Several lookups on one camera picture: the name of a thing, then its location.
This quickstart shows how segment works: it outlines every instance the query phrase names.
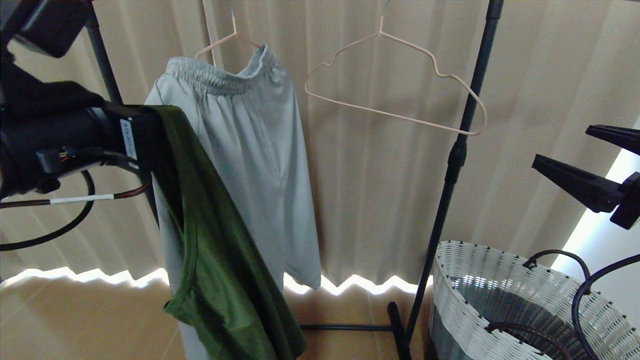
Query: beige wire hanger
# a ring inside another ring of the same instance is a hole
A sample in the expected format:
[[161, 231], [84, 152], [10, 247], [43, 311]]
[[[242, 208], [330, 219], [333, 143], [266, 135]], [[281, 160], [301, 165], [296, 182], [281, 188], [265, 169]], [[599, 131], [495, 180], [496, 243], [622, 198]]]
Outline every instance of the beige wire hanger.
[[[486, 108], [484, 107], [483, 102], [480, 100], [480, 98], [478, 98], [478, 96], [476, 95], [476, 93], [471, 90], [471, 88], [464, 82], [462, 81], [462, 79], [460, 79], [457, 75], [454, 74], [441, 74], [438, 71], [438, 64], [436, 61], [435, 56], [433, 56], [433, 54], [431, 54], [431, 52], [429, 52], [427, 49], [423, 49], [415, 44], [412, 44], [410, 42], [407, 42], [405, 40], [402, 40], [401, 38], [397, 38], [393, 35], [387, 34], [386, 32], [382, 31], [382, 24], [385, 20], [385, 10], [387, 9], [387, 5], [389, 4], [390, 0], [387, 0], [387, 2], [385, 3], [385, 7], [382, 10], [382, 15], [380, 16], [380, 28], [378, 30], [378, 32], [369, 35], [368, 37], [365, 37], [363, 39], [360, 39], [356, 42], [353, 42], [345, 47], [343, 47], [342, 49], [338, 50], [334, 55], [333, 55], [333, 60], [331, 61], [331, 63], [320, 63], [318, 64], [318, 66], [316, 66], [313, 70], [311, 70], [311, 72], [307, 75], [307, 78], [305, 79], [305, 91], [307, 94], [313, 96], [313, 97], [317, 97], [318, 99], [322, 99], [322, 100], [326, 100], [326, 101], [330, 101], [333, 102], [334, 104], [338, 104], [338, 105], [344, 105], [344, 106], [349, 106], [350, 108], [356, 108], [356, 109], [361, 109], [361, 110], [367, 110], [367, 111], [371, 111], [374, 113], [378, 113], [378, 114], [382, 114], [382, 115], [387, 115], [390, 117], [395, 117], [395, 118], [399, 118], [399, 119], [403, 119], [403, 120], [409, 120], [409, 121], [413, 121], [413, 122], [417, 122], [418, 124], [423, 124], [423, 125], [428, 125], [428, 126], [433, 126], [433, 127], [437, 127], [439, 129], [444, 129], [444, 130], [449, 130], [449, 131], [453, 131], [455, 133], [459, 133], [459, 134], [464, 134], [464, 135], [469, 135], [469, 136], [474, 136], [474, 135], [478, 135], [479, 133], [481, 133], [484, 128], [486, 127], [486, 123], [487, 123], [487, 114], [486, 114]], [[483, 115], [483, 125], [482, 127], [478, 130], [478, 131], [464, 131], [464, 130], [460, 130], [460, 129], [456, 129], [454, 127], [449, 127], [449, 126], [444, 126], [444, 125], [439, 125], [439, 124], [434, 124], [432, 122], [428, 122], [428, 121], [424, 121], [424, 120], [418, 120], [418, 119], [414, 119], [411, 117], [406, 117], [406, 116], [402, 116], [402, 115], [398, 115], [398, 114], [393, 114], [393, 113], [388, 113], [386, 111], [381, 111], [381, 110], [376, 110], [376, 109], [372, 109], [372, 108], [367, 108], [365, 106], [359, 106], [359, 105], [354, 105], [354, 104], [349, 104], [348, 102], [342, 102], [342, 101], [338, 101], [338, 100], [333, 100], [333, 99], [329, 99], [328, 97], [324, 97], [322, 95], [318, 95], [318, 94], [314, 94], [312, 93], [309, 89], [308, 89], [308, 82], [309, 82], [309, 78], [311, 77], [311, 75], [320, 67], [324, 66], [324, 67], [331, 67], [333, 66], [333, 64], [335, 63], [335, 59], [338, 56], [338, 54], [340, 54], [341, 52], [345, 51], [346, 49], [349, 49], [350, 47], [356, 46], [358, 44], [361, 44], [365, 41], [368, 41], [370, 39], [376, 38], [376, 37], [386, 37], [389, 38], [393, 41], [399, 42], [401, 44], [407, 45], [409, 47], [412, 47], [422, 53], [425, 53], [427, 55], [429, 55], [429, 57], [433, 60], [433, 70], [435, 71], [436, 75], [440, 78], [453, 78], [455, 79], [457, 82], [459, 82], [464, 88], [465, 90], [467, 90], [467, 92], [474, 98], [474, 100], [476, 100], [476, 102], [478, 103], [478, 105], [480, 105], [480, 109], [482, 110], [482, 115]]]
[[[240, 40], [242, 40], [242, 41], [244, 41], [244, 42], [246, 42], [246, 43], [248, 43], [248, 44], [251, 44], [251, 45], [253, 45], [253, 46], [255, 46], [255, 47], [260, 47], [260, 45], [256, 44], [255, 42], [252, 42], [251, 40], [249, 40], [249, 39], [247, 39], [247, 38], [243, 37], [242, 35], [240, 35], [240, 34], [238, 33], [238, 29], [237, 29], [237, 26], [236, 26], [236, 16], [234, 15], [234, 8], [233, 8], [233, 6], [231, 5], [231, 0], [229, 0], [229, 7], [231, 7], [231, 23], [232, 23], [232, 24], [233, 24], [233, 26], [234, 26], [234, 33], [233, 33], [233, 34], [231, 34], [231, 35], [228, 35], [228, 36], [226, 36], [226, 37], [223, 37], [222, 39], [220, 39], [220, 40], [216, 41], [215, 43], [213, 43], [213, 44], [211, 44], [211, 45], [209, 45], [209, 46], [205, 47], [205, 48], [204, 48], [204, 49], [202, 49], [202, 50], [200, 50], [200, 51], [196, 54], [196, 56], [194, 56], [194, 58], [196, 58], [196, 59], [197, 59], [197, 58], [201, 57], [201, 56], [202, 56], [203, 54], [205, 54], [207, 51], [211, 51], [211, 50], [215, 49], [216, 47], [218, 47], [218, 46], [220, 46], [220, 45], [224, 44], [225, 42], [228, 42], [229, 40], [231, 40], [231, 39], [233, 39], [233, 38], [238, 38], [238, 39], [240, 39]], [[214, 64], [214, 65], [216, 64], [216, 58], [215, 58], [215, 56], [214, 56], [214, 58], [213, 58], [213, 64]]]

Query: green garment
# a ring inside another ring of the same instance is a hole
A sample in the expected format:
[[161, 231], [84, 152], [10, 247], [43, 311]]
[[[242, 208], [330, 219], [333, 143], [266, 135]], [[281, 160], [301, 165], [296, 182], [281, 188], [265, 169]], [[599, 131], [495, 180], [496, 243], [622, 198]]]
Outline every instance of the green garment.
[[148, 108], [169, 143], [157, 146], [154, 174], [184, 253], [180, 287], [164, 310], [196, 329], [212, 359], [295, 359], [302, 331], [188, 119], [174, 106]]

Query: basket handle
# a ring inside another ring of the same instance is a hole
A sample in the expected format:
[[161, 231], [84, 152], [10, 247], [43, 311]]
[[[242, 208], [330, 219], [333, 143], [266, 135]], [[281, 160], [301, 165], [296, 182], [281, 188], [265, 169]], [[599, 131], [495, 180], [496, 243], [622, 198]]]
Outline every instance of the basket handle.
[[556, 339], [552, 339], [532, 327], [529, 327], [526, 325], [520, 325], [519, 323], [511, 323], [511, 322], [492, 322], [492, 323], [489, 323], [489, 325], [487, 325], [485, 329], [489, 333], [491, 333], [496, 329], [499, 331], [502, 331], [503, 329], [511, 329], [511, 330], [528, 332], [529, 334], [533, 334], [539, 338], [542, 338], [546, 340], [548, 343], [550, 343], [551, 345], [553, 345], [554, 348], [556, 348], [556, 350], [558, 350], [560, 354], [562, 354], [565, 360], [571, 360], [571, 354], [569, 354], [569, 351], [564, 346], [562, 346], [560, 341], [557, 341]]
[[[584, 279], [589, 279], [591, 277], [591, 273], [589, 272], [589, 268], [587, 267], [587, 264], [585, 264], [584, 260], [582, 260], [580, 258], [580, 256], [572, 253], [572, 252], [567, 252], [567, 251], [563, 251], [563, 250], [544, 250], [541, 251], [537, 254], [534, 254], [533, 256], [531, 256], [529, 258], [529, 260], [525, 261], [524, 264], [522, 264], [522, 266], [527, 267], [527, 268], [534, 268], [536, 266], [538, 266], [538, 263], [536, 262], [536, 260], [538, 260], [539, 257], [544, 256], [544, 255], [549, 255], [549, 254], [560, 254], [560, 255], [565, 255], [568, 256], [569, 258], [572, 258], [574, 260], [576, 260], [578, 262], [578, 264], [580, 264], [580, 267], [582, 268], [582, 272], [584, 273]], [[589, 287], [587, 289], [587, 292], [585, 292], [586, 295], [589, 295], [591, 293], [591, 287]]]

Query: laundry basket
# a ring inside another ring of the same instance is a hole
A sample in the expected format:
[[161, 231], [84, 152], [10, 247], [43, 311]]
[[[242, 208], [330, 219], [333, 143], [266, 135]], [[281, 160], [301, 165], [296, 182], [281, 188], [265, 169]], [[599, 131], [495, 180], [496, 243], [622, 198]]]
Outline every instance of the laundry basket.
[[[430, 330], [439, 360], [589, 360], [571, 320], [580, 284], [525, 262], [480, 245], [439, 244]], [[580, 323], [600, 360], [640, 359], [640, 336], [601, 294], [582, 299]]]

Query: curtain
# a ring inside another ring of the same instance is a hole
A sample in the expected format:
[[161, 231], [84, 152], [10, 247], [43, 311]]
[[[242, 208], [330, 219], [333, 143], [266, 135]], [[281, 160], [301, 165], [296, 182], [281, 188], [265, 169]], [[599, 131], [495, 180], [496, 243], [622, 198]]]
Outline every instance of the curtain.
[[[193, 56], [232, 32], [226, 1], [98, 0], [102, 35], [124, 101], [142, 103], [172, 56]], [[341, 107], [306, 95], [308, 71], [374, 33], [382, 1], [233, 1], [239, 32], [268, 44], [298, 93], [310, 163], [324, 276], [377, 284], [416, 283], [455, 134]], [[432, 51], [440, 70], [470, 82], [485, 1], [398, 1], [385, 31]], [[443, 240], [523, 256], [561, 248], [584, 207], [531, 169], [536, 153], [604, 175], [619, 149], [590, 138], [590, 124], [630, 127], [640, 114], [640, 4], [628, 1], [508, 1], [481, 98], [489, 124], [469, 138]], [[44, 81], [71, 79], [106, 97], [86, 32], [61, 60], [10, 49]], [[241, 70], [253, 49], [239, 40], [215, 50]], [[211, 55], [202, 58], [211, 62]], [[314, 92], [457, 127], [466, 93], [433, 74], [430, 59], [384, 38], [341, 54], [310, 80]], [[481, 114], [476, 112], [476, 123]], [[91, 169], [99, 193], [137, 186], [117, 168]], [[79, 175], [51, 196], [81, 195]], [[25, 195], [37, 198], [41, 195]], [[81, 204], [4, 210], [2, 242], [61, 227]], [[143, 197], [100, 202], [74, 231], [32, 249], [2, 253], [0, 275], [25, 268], [100, 268], [139, 278], [163, 265], [158, 230]]]

